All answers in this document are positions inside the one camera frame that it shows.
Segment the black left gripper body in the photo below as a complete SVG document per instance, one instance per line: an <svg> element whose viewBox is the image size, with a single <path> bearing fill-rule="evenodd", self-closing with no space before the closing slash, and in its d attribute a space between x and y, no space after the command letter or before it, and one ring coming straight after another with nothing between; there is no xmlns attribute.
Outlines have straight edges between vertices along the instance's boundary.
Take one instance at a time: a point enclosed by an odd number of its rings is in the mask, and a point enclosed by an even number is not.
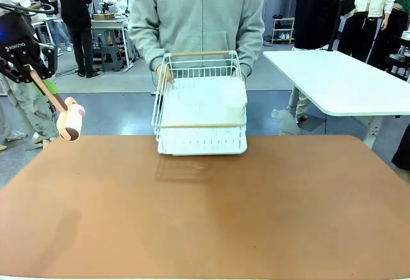
<svg viewBox="0 0 410 280"><path fill-rule="evenodd" d="M41 65L41 50L31 20L25 15L7 13L1 16L1 56L16 54L22 63Z"/></svg>

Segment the person's right hand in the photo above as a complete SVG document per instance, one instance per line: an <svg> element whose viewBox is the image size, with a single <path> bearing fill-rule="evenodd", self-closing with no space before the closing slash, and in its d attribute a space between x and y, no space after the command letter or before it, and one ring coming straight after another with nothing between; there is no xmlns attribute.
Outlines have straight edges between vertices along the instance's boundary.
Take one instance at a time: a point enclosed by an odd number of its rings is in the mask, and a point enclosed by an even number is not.
<svg viewBox="0 0 410 280"><path fill-rule="evenodd" d="M159 85L165 83L174 83L174 78L168 64L161 64L160 66L158 66L158 68L156 69L156 75Z"/></svg>

